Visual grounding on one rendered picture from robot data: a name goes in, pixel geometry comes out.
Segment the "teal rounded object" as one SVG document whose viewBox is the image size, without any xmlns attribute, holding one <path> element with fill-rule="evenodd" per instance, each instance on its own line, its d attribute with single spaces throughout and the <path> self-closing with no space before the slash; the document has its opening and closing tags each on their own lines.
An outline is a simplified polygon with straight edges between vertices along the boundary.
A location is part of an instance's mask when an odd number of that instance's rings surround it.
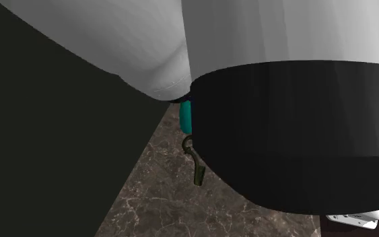
<svg viewBox="0 0 379 237">
<path fill-rule="evenodd" d="M 180 129 L 185 134 L 192 133 L 191 123 L 191 102 L 189 100 L 181 102 L 179 108 Z"/>
</svg>

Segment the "dark olive metal tool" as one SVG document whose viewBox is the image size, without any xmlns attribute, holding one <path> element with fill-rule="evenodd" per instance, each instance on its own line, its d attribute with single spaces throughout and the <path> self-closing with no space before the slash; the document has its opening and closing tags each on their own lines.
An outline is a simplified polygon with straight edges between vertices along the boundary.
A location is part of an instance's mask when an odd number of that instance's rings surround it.
<svg viewBox="0 0 379 237">
<path fill-rule="evenodd" d="M 189 155 L 194 162 L 194 176 L 193 184 L 200 187 L 203 184 L 203 179 L 205 176 L 206 167 L 202 166 L 199 162 L 199 157 L 192 149 L 192 146 L 189 144 L 189 141 L 192 141 L 192 135 L 187 135 L 182 141 L 182 149 L 186 155 Z"/>
</svg>

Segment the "dark robot stand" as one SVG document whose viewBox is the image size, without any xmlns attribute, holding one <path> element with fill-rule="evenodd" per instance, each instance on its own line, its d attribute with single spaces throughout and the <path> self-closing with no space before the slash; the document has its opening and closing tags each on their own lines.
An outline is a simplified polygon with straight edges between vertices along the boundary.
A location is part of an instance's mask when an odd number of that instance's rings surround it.
<svg viewBox="0 0 379 237">
<path fill-rule="evenodd" d="M 379 222 L 374 230 L 349 226 L 320 216 L 321 237 L 379 237 Z"/>
</svg>

